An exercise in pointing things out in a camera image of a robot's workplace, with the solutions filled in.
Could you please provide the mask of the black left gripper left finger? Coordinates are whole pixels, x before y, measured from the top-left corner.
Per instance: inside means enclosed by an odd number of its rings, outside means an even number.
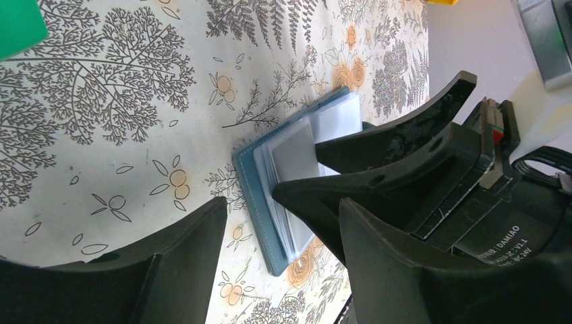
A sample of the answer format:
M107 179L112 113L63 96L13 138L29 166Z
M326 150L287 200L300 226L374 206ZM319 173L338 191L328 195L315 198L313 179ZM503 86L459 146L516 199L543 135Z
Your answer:
M216 197L90 262L1 262L2 323L204 323L227 222Z

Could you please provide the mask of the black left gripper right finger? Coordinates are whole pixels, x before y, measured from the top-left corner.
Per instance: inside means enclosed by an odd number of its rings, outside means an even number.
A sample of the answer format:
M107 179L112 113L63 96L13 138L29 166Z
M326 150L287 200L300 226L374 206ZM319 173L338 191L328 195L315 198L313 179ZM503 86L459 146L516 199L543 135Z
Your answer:
M431 247L350 198L339 205L358 323L570 323L571 255L495 267Z

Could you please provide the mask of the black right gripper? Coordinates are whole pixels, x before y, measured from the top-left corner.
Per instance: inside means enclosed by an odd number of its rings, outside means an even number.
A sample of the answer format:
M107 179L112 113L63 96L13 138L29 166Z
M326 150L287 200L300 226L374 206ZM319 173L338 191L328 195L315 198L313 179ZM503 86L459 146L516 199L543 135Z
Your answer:
M543 146L511 159L521 142L511 101L484 99L456 124L477 81L460 71L410 113L319 142L318 162L342 175L281 182L273 198L341 263L343 198L438 250L495 267L571 254L571 155Z

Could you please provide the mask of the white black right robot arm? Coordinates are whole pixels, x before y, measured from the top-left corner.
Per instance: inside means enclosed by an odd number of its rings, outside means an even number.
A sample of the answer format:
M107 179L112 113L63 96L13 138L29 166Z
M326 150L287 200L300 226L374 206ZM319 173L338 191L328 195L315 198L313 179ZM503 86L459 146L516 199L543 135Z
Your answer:
M459 72L420 108L357 134L319 142L334 175L278 183L273 198L344 263L339 208L353 200L399 233L492 265L571 248L571 153L535 143L525 106L545 90L481 100L454 117L476 87Z

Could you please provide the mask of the silver grey credit card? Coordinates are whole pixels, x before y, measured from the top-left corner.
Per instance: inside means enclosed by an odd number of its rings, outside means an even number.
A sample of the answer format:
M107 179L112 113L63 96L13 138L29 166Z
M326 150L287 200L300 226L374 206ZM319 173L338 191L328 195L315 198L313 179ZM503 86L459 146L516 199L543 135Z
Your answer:
M273 144L270 152L278 183L316 178L320 175L309 123L303 121L288 129L284 139Z

